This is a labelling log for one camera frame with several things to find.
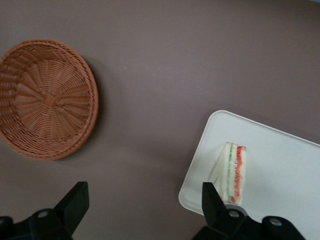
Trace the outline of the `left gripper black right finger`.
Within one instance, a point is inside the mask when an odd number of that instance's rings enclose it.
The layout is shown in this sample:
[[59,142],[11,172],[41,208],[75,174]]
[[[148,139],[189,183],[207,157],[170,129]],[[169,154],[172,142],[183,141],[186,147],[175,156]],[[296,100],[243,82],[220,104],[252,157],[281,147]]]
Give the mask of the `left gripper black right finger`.
[[202,211],[206,226],[193,240],[249,240],[244,232],[247,217],[234,208],[227,208],[211,182],[202,184]]

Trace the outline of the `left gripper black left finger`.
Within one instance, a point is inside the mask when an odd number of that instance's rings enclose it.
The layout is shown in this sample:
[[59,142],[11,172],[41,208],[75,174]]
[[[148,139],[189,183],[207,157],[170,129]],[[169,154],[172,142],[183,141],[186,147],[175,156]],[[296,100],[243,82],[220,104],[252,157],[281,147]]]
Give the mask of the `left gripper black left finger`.
[[56,204],[35,212],[28,220],[33,240],[71,240],[89,209],[89,186],[80,181]]

